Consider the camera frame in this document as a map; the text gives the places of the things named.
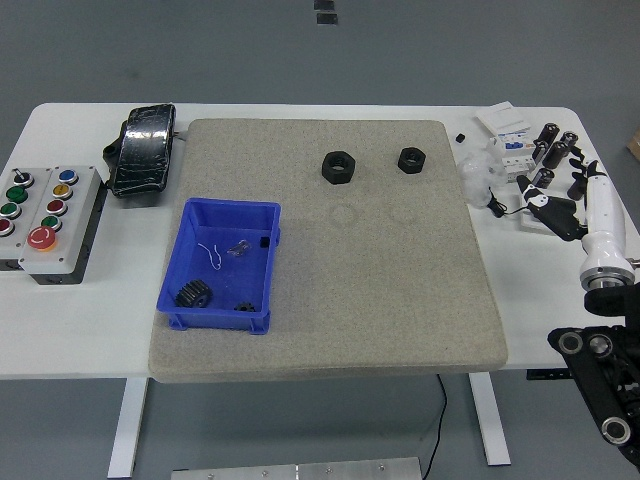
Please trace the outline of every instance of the blue plastic bin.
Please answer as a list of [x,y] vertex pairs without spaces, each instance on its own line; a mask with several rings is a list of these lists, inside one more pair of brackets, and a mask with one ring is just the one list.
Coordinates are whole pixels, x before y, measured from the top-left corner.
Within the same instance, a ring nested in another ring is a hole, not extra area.
[[[169,326],[175,330],[199,327],[267,333],[279,221],[277,203],[187,200],[158,297],[157,309],[169,315]],[[242,255],[227,253],[242,240],[249,243]],[[176,306],[180,289],[197,279],[213,291],[209,304],[204,308]],[[255,312],[235,310],[249,303]]]

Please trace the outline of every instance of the black gear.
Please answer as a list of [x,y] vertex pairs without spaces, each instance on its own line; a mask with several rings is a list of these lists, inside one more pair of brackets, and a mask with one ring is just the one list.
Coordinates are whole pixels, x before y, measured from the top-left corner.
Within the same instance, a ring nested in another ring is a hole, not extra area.
[[202,280],[192,280],[176,295],[176,305],[187,308],[204,308],[213,298],[213,292]]
[[249,302],[239,303],[233,309],[238,310],[239,312],[255,312],[256,311],[256,307],[254,307]]

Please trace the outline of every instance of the white wire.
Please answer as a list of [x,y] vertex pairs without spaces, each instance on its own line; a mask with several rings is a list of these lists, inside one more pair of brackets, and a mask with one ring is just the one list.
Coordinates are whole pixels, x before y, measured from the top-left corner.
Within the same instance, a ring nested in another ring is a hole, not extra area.
[[218,253],[218,247],[216,245],[213,246],[213,251],[216,252],[216,255],[218,255],[218,265],[214,265],[213,264],[213,255],[211,255],[211,250],[209,250],[207,247],[205,247],[201,243],[199,243],[198,246],[204,248],[207,251],[207,253],[209,254],[209,261],[211,262],[211,266],[213,267],[213,269],[214,270],[220,270],[220,268],[222,267],[222,257]]

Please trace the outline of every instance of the black cable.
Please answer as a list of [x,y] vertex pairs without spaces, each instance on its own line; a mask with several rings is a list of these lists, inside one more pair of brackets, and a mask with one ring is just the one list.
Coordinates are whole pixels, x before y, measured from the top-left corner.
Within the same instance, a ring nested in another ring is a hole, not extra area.
[[489,189],[489,193],[491,194],[491,200],[489,200],[489,203],[487,203],[487,208],[493,212],[493,216],[496,218],[501,218],[505,215],[513,215],[514,213],[518,213],[527,208],[526,206],[524,206],[518,208],[517,210],[514,210],[513,212],[507,212],[507,206],[504,203],[500,203],[498,201],[491,189]]
[[444,388],[444,383],[442,383],[442,378],[440,378],[440,374],[437,374],[438,382],[440,383],[440,388],[442,389],[442,396],[444,397],[444,403],[442,404],[442,411],[440,412],[440,420],[438,421],[438,438],[436,439],[436,446],[433,447],[433,453],[431,454],[431,459],[429,460],[429,466],[427,467],[427,473],[424,474],[422,480],[425,480],[431,472],[431,466],[433,465],[433,459],[436,457],[436,452],[438,451],[438,445],[440,445],[440,432],[442,431],[442,419],[444,418],[444,412],[447,409],[447,391]]

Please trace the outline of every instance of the gray felt mat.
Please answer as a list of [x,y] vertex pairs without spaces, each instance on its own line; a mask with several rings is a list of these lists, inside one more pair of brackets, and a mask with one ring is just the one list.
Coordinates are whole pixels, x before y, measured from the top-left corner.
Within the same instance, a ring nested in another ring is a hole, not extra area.
[[[408,146],[427,155],[420,174],[397,167]],[[357,162],[348,184],[331,185],[320,173],[335,150]],[[149,360],[157,380],[472,372],[506,362],[441,123],[198,120],[189,128],[172,238],[189,197],[282,205],[271,330],[173,331],[158,313]]]

